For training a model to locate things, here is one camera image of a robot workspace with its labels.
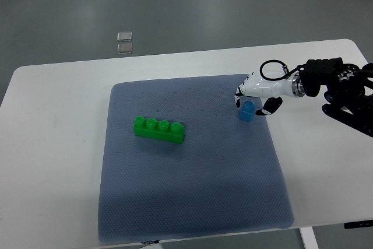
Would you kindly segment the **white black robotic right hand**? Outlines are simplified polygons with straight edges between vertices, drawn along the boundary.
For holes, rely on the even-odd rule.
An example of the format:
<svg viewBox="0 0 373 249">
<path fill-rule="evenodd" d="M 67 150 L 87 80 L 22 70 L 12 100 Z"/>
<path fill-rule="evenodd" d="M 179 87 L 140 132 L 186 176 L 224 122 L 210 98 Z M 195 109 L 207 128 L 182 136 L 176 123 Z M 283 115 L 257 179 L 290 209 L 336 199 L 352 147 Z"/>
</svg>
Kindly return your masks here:
<svg viewBox="0 0 373 249">
<path fill-rule="evenodd" d="M 237 87 L 234 94 L 235 105 L 240 108 L 240 99 L 246 97 L 267 98 L 263 107 L 256 111 L 256 115 L 272 115 L 283 103 L 282 96 L 303 97 L 305 95 L 300 76 L 291 74 L 288 78 L 279 79 L 278 71 L 265 71 L 267 80 L 259 72 L 252 72 Z"/>
</svg>

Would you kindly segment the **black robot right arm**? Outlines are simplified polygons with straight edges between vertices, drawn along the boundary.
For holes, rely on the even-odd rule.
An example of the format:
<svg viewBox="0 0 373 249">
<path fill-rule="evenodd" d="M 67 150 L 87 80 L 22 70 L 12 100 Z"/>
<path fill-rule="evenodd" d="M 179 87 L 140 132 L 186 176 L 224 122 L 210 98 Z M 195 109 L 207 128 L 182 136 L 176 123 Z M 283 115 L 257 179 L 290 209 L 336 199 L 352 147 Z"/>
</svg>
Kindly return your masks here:
<svg viewBox="0 0 373 249">
<path fill-rule="evenodd" d="M 368 136 L 372 136 L 372 63 L 362 68 L 341 58 L 310 59 L 298 67 L 305 95 L 315 97 L 326 86 L 322 111 Z"/>
</svg>

